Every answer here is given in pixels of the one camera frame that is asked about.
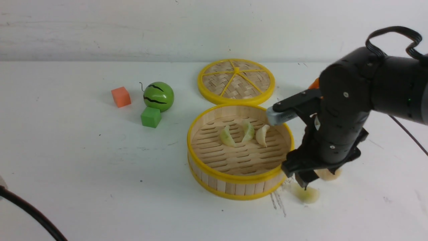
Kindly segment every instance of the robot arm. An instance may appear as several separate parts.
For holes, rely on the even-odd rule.
[[[406,49],[411,58],[387,56],[370,38],[388,32],[414,42]],[[316,169],[331,173],[361,155],[358,144],[370,111],[428,124],[428,56],[417,52],[422,37],[394,26],[372,33],[361,47],[328,66],[319,76],[319,88],[308,89],[267,109],[270,124],[299,117],[306,124],[302,145],[287,155],[282,170],[293,174],[301,187],[318,179]]]

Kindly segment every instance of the orange part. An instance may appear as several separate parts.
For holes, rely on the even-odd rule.
[[[308,89],[318,89],[320,87],[319,78],[317,78]]]
[[[125,87],[114,89],[111,91],[111,94],[118,108],[131,104],[131,97]]]

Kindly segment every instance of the black stripe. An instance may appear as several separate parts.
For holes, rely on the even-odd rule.
[[[152,86],[153,88],[158,89],[158,90],[160,90],[160,91],[162,91],[162,92],[163,92],[163,90],[162,90],[161,88],[157,87],[157,86],[156,86],[156,85],[154,85],[154,84],[149,84],[149,85],[147,86],[147,88],[148,88],[148,87],[150,87],[150,86]]]
[[[148,100],[148,101],[150,101],[150,102],[158,103],[158,104],[166,104],[165,102],[160,102],[160,101],[157,101],[157,100],[154,100],[154,99],[150,99],[150,98],[145,97],[145,96],[144,96],[144,99],[146,99],[146,100]]]

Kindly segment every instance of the green ball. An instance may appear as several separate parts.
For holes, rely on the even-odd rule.
[[[149,84],[143,96],[146,106],[159,109],[161,112],[169,109],[174,103],[174,91],[163,82]]]

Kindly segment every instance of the black wire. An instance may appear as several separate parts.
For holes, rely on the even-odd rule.
[[[56,241],[67,241],[67,239],[62,235],[62,233],[45,217],[39,210],[33,207],[30,203],[26,202],[16,194],[10,192],[5,187],[0,186],[0,196],[9,200],[13,204],[22,208],[29,215],[31,215],[37,222],[39,222]]]
[[[403,126],[403,124],[401,124],[395,117],[391,115],[389,117],[391,117],[410,136],[410,138],[412,138],[415,141],[415,143],[421,148],[421,150],[425,152],[425,154],[428,156],[428,151],[425,150],[425,148],[419,143],[419,141],[416,140],[416,138]]]
[[[407,27],[402,27],[402,26],[391,26],[391,27],[386,27],[386,28],[382,28],[382,29],[378,29],[374,32],[372,32],[366,40],[366,47],[367,49],[369,49],[372,53],[376,54],[378,57],[384,57],[386,56],[385,52],[383,52],[380,48],[378,48],[377,46],[373,45],[370,42],[370,39],[373,37],[377,37],[386,33],[391,33],[391,32],[395,32],[395,33],[399,33],[403,36],[406,36],[407,38],[413,40],[413,42],[406,48],[406,52],[407,54],[409,54],[412,58],[420,60],[420,61],[427,61],[428,57],[422,55],[421,53],[419,53],[415,47],[418,46],[418,44],[420,44],[420,42],[422,41],[422,36]]]

